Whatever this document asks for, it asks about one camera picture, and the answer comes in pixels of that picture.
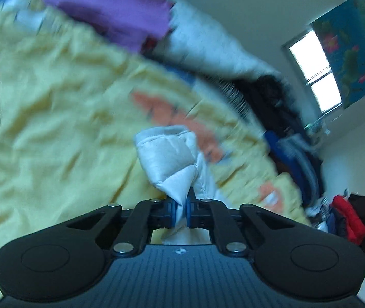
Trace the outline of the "white quilted down jacket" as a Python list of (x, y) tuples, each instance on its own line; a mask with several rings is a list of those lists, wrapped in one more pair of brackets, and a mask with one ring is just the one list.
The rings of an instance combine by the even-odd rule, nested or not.
[(185, 209), (189, 190), (198, 199), (230, 202), (218, 189), (200, 150), (196, 134), (183, 125), (152, 127), (134, 137), (137, 156), (150, 183), (177, 204), (176, 223), (160, 236), (165, 245), (203, 245), (210, 243), (205, 229), (187, 226)]

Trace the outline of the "dark folded clothes pile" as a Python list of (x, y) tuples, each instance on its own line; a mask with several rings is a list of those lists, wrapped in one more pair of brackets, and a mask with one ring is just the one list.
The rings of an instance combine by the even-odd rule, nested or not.
[(254, 81), (217, 79), (215, 84), (243, 120), (254, 120), (263, 128), (270, 156), (288, 170), (297, 184), (302, 206), (315, 204), (325, 192), (322, 160), (285, 84), (274, 76), (261, 76)]

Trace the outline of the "navy garment on pile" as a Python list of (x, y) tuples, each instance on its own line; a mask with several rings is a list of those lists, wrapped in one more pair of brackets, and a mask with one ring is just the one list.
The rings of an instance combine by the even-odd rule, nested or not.
[(329, 216), (326, 218), (327, 231), (330, 234), (348, 238), (348, 226), (345, 216), (341, 214), (337, 209), (331, 208)]

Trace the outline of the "yellow carrot print bedspread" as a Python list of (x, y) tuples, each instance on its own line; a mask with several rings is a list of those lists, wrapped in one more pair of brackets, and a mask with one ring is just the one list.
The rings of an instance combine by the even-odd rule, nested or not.
[(1, 3), (0, 247), (111, 202), (161, 197), (133, 139), (171, 116), (196, 134), (232, 207), (273, 190), (281, 215), (307, 223), (290, 175), (225, 103), (42, 0)]

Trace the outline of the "red garment on pile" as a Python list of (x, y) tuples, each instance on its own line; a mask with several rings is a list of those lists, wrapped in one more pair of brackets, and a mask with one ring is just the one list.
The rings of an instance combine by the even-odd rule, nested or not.
[(331, 206), (345, 217), (348, 241), (355, 245), (361, 245), (365, 238), (365, 225), (351, 203), (342, 195), (336, 195)]

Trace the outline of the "white patterned quilt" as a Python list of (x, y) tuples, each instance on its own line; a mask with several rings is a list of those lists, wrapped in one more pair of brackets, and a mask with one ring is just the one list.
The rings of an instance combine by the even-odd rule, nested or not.
[(239, 41), (207, 13), (186, 0), (170, 0), (171, 32), (150, 55), (193, 72), (223, 79), (281, 78), (280, 72), (247, 52)]

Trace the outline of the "purple folded garment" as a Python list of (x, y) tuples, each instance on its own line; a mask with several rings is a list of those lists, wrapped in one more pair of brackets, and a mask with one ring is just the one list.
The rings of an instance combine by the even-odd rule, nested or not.
[(139, 53), (171, 30), (169, 0), (44, 0), (128, 51)]

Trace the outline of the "floral roller blind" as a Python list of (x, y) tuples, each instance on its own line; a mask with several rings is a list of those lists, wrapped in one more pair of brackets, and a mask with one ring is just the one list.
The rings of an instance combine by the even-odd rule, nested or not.
[(365, 96), (365, 0), (347, 0), (316, 19), (311, 27), (346, 109)]

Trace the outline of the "window with metal frame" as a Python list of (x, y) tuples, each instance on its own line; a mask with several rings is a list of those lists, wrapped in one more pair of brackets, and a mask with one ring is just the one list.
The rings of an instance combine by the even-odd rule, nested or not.
[(314, 30), (307, 28), (286, 42), (283, 51), (321, 116), (342, 104), (336, 79)]

